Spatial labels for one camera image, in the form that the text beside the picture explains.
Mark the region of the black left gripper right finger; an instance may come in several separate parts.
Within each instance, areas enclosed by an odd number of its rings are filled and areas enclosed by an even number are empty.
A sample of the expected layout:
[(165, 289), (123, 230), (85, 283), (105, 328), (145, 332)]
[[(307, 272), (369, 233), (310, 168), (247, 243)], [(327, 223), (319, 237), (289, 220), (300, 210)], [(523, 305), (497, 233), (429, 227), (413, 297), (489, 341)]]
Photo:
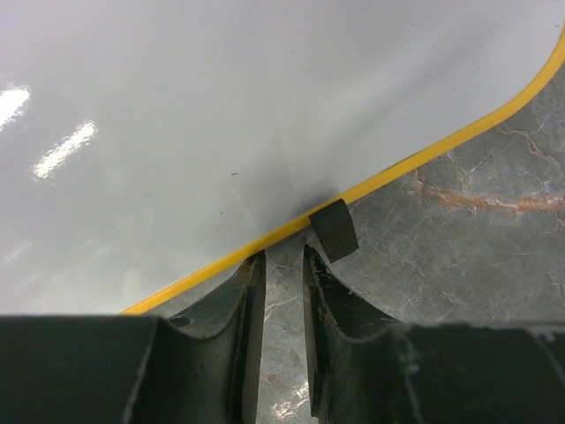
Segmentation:
[(410, 340), (421, 326), (373, 306), (311, 246), (303, 254), (303, 300), (311, 415), (320, 423), (423, 422)]

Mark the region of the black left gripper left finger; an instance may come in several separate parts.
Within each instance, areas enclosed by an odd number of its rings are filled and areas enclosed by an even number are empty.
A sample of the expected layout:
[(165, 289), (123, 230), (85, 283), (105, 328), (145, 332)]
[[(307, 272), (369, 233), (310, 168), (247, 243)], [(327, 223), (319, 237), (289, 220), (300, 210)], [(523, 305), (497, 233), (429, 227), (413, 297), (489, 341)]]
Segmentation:
[(266, 300), (266, 255), (161, 324), (154, 340), (157, 423), (254, 423)]

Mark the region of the yellow-framed whiteboard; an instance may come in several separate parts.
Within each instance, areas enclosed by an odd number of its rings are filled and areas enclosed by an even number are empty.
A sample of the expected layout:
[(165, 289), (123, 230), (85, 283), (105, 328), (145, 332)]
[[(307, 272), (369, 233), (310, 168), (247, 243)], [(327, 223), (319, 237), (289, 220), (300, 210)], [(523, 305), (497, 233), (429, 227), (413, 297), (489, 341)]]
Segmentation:
[(563, 60), (561, 1), (4, 1), (1, 310), (142, 313)]

